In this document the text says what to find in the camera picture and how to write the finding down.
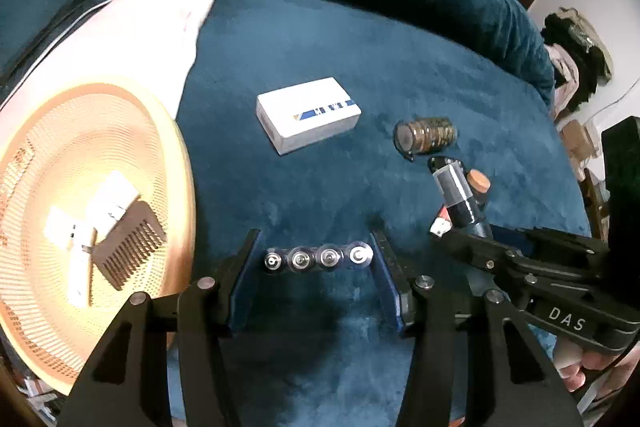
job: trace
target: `black garment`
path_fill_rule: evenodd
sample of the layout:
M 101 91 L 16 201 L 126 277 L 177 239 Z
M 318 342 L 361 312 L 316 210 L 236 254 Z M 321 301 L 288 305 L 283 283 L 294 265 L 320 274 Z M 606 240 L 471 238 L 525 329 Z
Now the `black garment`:
M 573 112 L 582 102 L 587 102 L 596 92 L 598 74 L 604 70 L 604 55 L 600 48 L 591 46 L 586 49 L 572 35 L 571 28 L 575 26 L 571 19 L 561 19 L 555 13 L 545 18 L 542 37 L 545 44 L 559 44 L 562 46 L 578 67 L 580 84 L 566 108 Z

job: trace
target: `comb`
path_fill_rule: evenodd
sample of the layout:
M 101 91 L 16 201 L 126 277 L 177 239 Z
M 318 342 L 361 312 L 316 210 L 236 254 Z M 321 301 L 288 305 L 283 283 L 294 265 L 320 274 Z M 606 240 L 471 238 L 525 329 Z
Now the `comb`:
M 166 241 L 146 201 L 135 201 L 92 251 L 92 261 L 116 290 Z

